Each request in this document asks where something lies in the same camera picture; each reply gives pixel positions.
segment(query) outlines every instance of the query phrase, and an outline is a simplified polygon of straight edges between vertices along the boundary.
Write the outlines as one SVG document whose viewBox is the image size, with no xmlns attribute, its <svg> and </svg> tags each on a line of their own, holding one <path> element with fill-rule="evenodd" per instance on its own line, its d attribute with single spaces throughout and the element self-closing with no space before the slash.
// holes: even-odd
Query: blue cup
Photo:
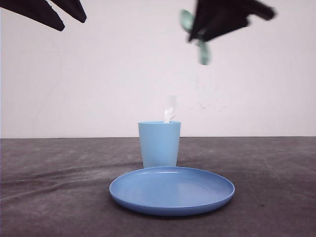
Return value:
<svg viewBox="0 0 316 237">
<path fill-rule="evenodd" d="M 176 166 L 181 122 L 139 122 L 143 167 Z"/>
</svg>

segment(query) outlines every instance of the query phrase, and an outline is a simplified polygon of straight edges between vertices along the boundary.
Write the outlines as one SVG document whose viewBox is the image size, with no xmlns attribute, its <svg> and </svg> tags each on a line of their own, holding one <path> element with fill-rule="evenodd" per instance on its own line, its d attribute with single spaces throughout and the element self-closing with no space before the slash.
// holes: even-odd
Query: green utensil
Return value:
<svg viewBox="0 0 316 237">
<path fill-rule="evenodd" d="M 187 10 L 181 10 L 180 12 L 180 24 L 181 27 L 187 32 L 190 33 L 193 23 L 194 16 Z M 199 61 L 202 65 L 208 65 L 209 63 L 209 50 L 207 44 L 202 40 L 198 40 L 198 46 L 200 47 Z"/>
</svg>

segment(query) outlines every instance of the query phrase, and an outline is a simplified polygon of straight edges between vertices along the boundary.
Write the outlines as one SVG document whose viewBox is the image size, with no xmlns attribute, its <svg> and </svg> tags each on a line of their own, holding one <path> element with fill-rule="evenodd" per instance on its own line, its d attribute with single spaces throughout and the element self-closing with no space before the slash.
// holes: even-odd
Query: plate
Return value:
<svg viewBox="0 0 316 237">
<path fill-rule="evenodd" d="M 110 185 L 120 205 L 158 216 L 187 216 L 225 205 L 235 187 L 228 179 L 187 167 L 152 167 L 124 174 Z"/>
</svg>

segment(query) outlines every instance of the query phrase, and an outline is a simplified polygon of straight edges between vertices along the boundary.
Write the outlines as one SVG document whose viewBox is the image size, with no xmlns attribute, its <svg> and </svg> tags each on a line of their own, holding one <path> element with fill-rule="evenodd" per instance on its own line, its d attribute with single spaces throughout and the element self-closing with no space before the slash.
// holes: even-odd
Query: plastic fork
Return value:
<svg viewBox="0 0 316 237">
<path fill-rule="evenodd" d="M 177 96 L 172 95 L 168 96 L 168 105 L 164 110 L 163 122 L 169 123 L 172 118 L 176 116 L 176 108 L 177 108 Z"/>
</svg>

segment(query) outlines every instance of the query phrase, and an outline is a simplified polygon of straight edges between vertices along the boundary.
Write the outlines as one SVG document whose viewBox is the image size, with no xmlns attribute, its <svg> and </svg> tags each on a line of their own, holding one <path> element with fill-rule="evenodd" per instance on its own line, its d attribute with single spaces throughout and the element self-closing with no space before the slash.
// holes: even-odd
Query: table surface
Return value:
<svg viewBox="0 0 316 237">
<path fill-rule="evenodd" d="M 157 217 L 116 204 L 138 138 L 1 140 L 2 237 L 315 237 L 316 137 L 181 138 L 178 166 L 231 180 L 224 207 Z"/>
</svg>

